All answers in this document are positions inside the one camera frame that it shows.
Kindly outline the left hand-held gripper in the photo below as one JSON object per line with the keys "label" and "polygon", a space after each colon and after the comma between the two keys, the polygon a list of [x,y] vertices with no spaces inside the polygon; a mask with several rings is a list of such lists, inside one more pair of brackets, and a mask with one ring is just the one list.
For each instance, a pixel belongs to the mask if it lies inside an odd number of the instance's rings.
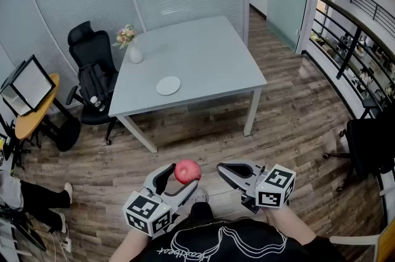
{"label": "left hand-held gripper", "polygon": [[151,172],[143,188],[133,192],[125,205],[123,214],[127,224],[155,237],[167,231],[177,218],[178,207],[184,205],[198,187],[198,180],[192,180],[175,193],[165,192],[168,178],[173,174],[175,163],[164,165]]}

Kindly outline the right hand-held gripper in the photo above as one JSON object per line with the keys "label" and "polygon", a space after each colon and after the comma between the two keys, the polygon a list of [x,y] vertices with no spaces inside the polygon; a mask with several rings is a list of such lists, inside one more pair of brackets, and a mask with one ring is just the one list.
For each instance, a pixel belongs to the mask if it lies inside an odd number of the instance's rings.
{"label": "right hand-held gripper", "polygon": [[241,204],[254,213],[261,208],[282,208],[296,180],[294,171],[279,164],[267,167],[254,161],[219,163],[217,172],[233,189],[244,192]]}

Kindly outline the red apple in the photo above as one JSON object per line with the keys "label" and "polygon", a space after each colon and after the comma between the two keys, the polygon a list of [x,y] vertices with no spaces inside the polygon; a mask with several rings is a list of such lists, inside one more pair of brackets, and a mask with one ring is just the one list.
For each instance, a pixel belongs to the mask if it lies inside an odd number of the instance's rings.
{"label": "red apple", "polygon": [[197,162],[190,159],[184,159],[176,164],[174,176],[177,181],[186,185],[192,180],[201,179],[201,168]]}

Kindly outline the white round plate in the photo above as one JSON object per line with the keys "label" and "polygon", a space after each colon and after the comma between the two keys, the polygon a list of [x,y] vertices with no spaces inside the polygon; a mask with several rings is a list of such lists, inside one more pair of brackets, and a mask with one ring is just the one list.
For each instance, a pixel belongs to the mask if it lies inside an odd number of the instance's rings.
{"label": "white round plate", "polygon": [[161,79],[156,85],[158,94],[169,96],[176,93],[181,87],[181,81],[178,77],[168,76]]}

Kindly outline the person's left forearm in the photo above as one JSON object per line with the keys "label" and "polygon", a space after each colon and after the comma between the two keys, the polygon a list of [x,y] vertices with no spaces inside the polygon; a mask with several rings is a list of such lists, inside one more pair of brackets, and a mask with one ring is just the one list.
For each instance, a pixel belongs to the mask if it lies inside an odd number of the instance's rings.
{"label": "person's left forearm", "polygon": [[109,262],[130,262],[142,252],[149,240],[150,237],[148,235],[132,228],[111,256]]}

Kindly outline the person's right forearm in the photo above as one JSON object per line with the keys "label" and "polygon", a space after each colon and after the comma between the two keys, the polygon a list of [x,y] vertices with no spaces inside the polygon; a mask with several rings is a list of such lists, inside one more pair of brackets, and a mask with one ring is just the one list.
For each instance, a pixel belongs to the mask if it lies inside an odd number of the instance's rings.
{"label": "person's right forearm", "polygon": [[282,208],[264,208],[268,223],[287,237],[297,240],[301,245],[311,243],[315,232],[303,222],[288,206]]}

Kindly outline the person's grey shoe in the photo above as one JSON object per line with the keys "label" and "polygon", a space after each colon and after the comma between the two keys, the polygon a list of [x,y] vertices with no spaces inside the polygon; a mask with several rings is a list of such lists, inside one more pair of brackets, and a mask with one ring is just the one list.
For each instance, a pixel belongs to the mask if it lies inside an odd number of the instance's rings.
{"label": "person's grey shoe", "polygon": [[197,189],[194,194],[193,200],[194,203],[208,203],[209,202],[208,192],[203,188]]}

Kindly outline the person's black trouser leg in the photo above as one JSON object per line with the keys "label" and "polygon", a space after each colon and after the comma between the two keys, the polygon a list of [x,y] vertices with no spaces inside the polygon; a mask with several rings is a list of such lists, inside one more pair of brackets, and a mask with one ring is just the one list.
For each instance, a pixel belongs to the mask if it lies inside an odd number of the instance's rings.
{"label": "person's black trouser leg", "polygon": [[207,202],[195,202],[190,210],[188,215],[188,219],[213,219],[214,215],[212,213],[212,209],[210,204]]}

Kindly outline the person's black printed shirt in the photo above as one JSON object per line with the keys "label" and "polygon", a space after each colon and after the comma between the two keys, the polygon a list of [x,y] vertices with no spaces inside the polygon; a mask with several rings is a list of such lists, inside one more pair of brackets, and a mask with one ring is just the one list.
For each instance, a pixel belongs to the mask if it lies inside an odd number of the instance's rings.
{"label": "person's black printed shirt", "polygon": [[306,245],[253,219],[181,226],[152,240],[130,262],[346,262],[328,238]]}

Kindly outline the clear water bottle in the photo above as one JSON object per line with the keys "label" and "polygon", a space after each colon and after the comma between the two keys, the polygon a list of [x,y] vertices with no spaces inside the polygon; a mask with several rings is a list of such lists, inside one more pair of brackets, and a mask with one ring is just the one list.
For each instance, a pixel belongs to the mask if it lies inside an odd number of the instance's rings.
{"label": "clear water bottle", "polygon": [[92,96],[90,103],[100,112],[103,112],[103,110],[106,108],[106,105],[100,101],[97,96]]}

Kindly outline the grey square table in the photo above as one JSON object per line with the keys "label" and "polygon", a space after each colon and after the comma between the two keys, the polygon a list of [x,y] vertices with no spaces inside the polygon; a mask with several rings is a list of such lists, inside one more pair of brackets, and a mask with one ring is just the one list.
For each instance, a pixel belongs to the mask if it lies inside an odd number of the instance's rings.
{"label": "grey square table", "polygon": [[[149,151],[157,147],[132,115],[250,92],[243,134],[250,135],[260,95],[267,84],[243,40],[225,16],[158,28],[138,35],[143,61],[126,55],[115,84],[109,115],[116,117]],[[175,76],[180,89],[169,96],[156,85]]]}

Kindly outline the black swivel chair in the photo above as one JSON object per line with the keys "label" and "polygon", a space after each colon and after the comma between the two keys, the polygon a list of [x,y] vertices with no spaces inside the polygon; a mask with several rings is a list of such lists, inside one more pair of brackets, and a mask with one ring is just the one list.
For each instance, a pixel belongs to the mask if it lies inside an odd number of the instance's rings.
{"label": "black swivel chair", "polygon": [[360,179],[369,174],[379,176],[395,168],[395,103],[387,106],[376,118],[351,119],[339,133],[346,137],[347,153],[324,153],[323,158],[344,158],[351,161],[344,183],[336,188],[342,192],[353,173]]}

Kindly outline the black backpack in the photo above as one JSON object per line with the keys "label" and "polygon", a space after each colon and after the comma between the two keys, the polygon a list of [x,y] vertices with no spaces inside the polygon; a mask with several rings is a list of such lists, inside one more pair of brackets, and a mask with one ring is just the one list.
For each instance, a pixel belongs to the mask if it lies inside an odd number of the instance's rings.
{"label": "black backpack", "polygon": [[78,71],[80,93],[85,102],[91,102],[92,97],[105,101],[109,97],[109,77],[98,63],[90,63]]}

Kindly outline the white round vase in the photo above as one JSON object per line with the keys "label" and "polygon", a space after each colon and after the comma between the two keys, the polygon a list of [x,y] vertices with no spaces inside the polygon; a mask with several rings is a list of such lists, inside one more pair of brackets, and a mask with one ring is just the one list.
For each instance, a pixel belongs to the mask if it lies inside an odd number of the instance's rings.
{"label": "white round vase", "polygon": [[134,43],[129,44],[128,52],[129,52],[129,56],[130,56],[132,63],[139,64],[143,61],[143,59],[144,59],[143,54],[142,54],[141,50],[139,49],[139,47],[137,47]]}

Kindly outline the round wooden side table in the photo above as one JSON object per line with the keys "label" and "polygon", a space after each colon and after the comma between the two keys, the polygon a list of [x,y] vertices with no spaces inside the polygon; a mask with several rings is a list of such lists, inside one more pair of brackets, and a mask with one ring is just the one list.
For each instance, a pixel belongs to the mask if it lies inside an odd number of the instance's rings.
{"label": "round wooden side table", "polygon": [[[15,135],[22,140],[32,135],[35,130],[40,130],[56,144],[59,151],[65,152],[76,144],[80,135],[81,124],[56,98],[60,85],[59,74],[50,74],[49,77],[55,83],[55,88],[47,95],[37,111],[17,117]],[[65,122],[60,127],[53,124],[47,116],[47,112],[52,105],[55,105],[66,117]]]}

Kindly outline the pink flower bouquet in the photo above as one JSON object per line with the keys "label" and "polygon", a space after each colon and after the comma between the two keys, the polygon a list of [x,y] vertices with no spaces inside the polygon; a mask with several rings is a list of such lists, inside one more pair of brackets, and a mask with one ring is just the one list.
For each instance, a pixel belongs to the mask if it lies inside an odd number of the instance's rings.
{"label": "pink flower bouquet", "polygon": [[132,25],[126,25],[121,28],[116,36],[115,43],[112,46],[117,46],[120,49],[127,47],[137,36],[136,30]]}

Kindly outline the black mesh office chair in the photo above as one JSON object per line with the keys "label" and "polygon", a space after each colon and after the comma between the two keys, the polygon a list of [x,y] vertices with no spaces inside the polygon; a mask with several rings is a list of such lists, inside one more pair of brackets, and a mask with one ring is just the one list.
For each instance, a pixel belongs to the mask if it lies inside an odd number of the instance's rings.
{"label": "black mesh office chair", "polygon": [[67,43],[69,45],[69,53],[78,66],[78,71],[87,64],[98,63],[109,77],[109,97],[102,101],[106,105],[103,112],[98,111],[91,103],[88,104],[84,101],[80,93],[80,82],[70,90],[66,104],[69,105],[73,100],[76,100],[83,105],[81,113],[81,122],[83,124],[107,124],[108,128],[104,140],[107,145],[111,145],[112,142],[109,137],[117,118],[109,116],[109,108],[119,72],[115,68],[112,58],[109,35],[104,30],[94,31],[91,28],[91,22],[85,21],[70,30]]}

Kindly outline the black framed white box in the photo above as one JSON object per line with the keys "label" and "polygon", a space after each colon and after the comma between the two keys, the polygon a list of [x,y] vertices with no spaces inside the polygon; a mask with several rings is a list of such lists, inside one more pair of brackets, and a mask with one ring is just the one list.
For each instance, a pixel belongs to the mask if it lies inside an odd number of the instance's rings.
{"label": "black framed white box", "polygon": [[1,86],[0,95],[19,116],[25,116],[37,111],[55,86],[32,55],[9,75]]}

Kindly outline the black metal railing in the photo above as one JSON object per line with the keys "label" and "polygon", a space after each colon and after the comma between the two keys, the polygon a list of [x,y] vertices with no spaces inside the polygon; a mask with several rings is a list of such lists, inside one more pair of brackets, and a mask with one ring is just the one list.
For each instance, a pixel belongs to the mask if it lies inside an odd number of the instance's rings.
{"label": "black metal railing", "polygon": [[310,42],[331,64],[327,77],[355,93],[363,118],[375,118],[395,102],[395,54],[349,11],[318,0]]}

